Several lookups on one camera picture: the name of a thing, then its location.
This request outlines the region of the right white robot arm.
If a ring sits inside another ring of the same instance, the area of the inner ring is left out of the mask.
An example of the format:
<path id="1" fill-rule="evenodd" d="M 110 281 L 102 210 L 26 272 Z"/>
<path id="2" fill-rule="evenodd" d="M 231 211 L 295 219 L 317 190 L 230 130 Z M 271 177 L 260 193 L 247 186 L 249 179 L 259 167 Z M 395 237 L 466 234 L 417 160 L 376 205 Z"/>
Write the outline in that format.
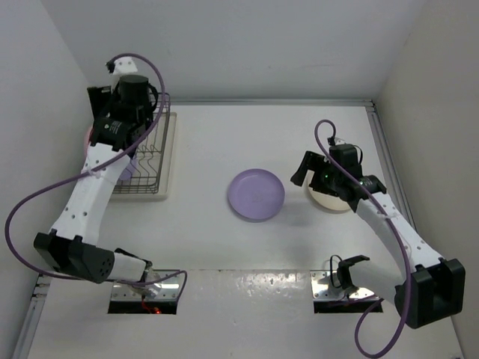
<path id="1" fill-rule="evenodd" d="M 375 232 L 399 268 L 384 269 L 360 254 L 341 260 L 332 283 L 343 291 L 366 287 L 391 302 L 413 329 L 429 325 L 463 309 L 466 270 L 457 259 L 447 260 L 432 249 L 394 205 L 385 185 L 365 175 L 356 147 L 335 145 L 327 156 L 308 151 L 291 177 L 294 185 L 307 181 L 315 192 L 347 203 Z"/>

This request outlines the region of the purple plate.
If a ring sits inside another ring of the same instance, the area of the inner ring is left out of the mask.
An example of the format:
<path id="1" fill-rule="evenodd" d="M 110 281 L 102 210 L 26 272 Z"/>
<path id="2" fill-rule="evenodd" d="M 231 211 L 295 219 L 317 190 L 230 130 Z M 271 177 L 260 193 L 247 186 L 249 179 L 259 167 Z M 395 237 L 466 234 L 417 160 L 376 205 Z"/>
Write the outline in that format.
<path id="1" fill-rule="evenodd" d="M 129 164 L 124 168 L 118 180 L 121 182 L 130 180 L 132 176 L 135 174 L 136 163 L 137 163 L 136 158 L 130 159 Z"/>
<path id="2" fill-rule="evenodd" d="M 227 197 L 232 210 L 239 216 L 251 221 L 266 221 L 281 211 L 285 189 L 272 172 L 252 168 L 233 178 Z"/>

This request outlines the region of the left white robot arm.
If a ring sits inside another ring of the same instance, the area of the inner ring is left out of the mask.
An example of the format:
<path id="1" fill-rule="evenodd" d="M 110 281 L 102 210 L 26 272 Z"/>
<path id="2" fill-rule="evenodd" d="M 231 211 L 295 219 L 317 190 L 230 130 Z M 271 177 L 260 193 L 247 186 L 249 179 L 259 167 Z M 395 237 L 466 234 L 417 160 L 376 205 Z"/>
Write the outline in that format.
<path id="1" fill-rule="evenodd" d="M 145 76 L 123 75 L 94 120 L 83 177 L 48 233 L 38 233 L 34 248 L 55 271 L 93 283 L 143 283 L 150 262 L 98 247 L 100 225 L 137 140 L 151 128 L 158 93 Z"/>

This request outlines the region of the pink plate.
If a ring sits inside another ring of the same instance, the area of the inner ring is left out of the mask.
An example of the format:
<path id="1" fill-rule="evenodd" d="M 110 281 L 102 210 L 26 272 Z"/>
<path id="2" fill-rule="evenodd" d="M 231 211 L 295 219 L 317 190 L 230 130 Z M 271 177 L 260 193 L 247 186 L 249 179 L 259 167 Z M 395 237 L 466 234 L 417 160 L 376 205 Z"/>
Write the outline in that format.
<path id="1" fill-rule="evenodd" d="M 93 132 L 93 126 L 90 126 L 87 129 L 87 131 L 85 133 L 85 137 L 84 137 L 84 146 L 83 147 L 84 147 L 85 152 L 87 152 L 87 150 L 88 150 L 88 146 L 90 144 L 90 139 L 91 139 L 92 132 Z"/>

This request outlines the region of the cream plate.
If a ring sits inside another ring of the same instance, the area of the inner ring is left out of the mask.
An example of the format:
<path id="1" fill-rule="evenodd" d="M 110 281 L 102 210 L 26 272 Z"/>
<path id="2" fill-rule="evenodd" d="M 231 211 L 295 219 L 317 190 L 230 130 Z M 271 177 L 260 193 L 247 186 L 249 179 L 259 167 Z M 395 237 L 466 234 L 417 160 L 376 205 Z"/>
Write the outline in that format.
<path id="1" fill-rule="evenodd" d="M 313 174 L 310 172 L 306 176 L 306 188 L 313 201 L 319 204 L 321 207 L 333 211 L 333 212 L 349 212 L 351 210 L 347 202 L 342 201 L 339 197 L 334 197 L 328 194 L 323 194 L 318 191 L 314 191 L 310 186 Z"/>

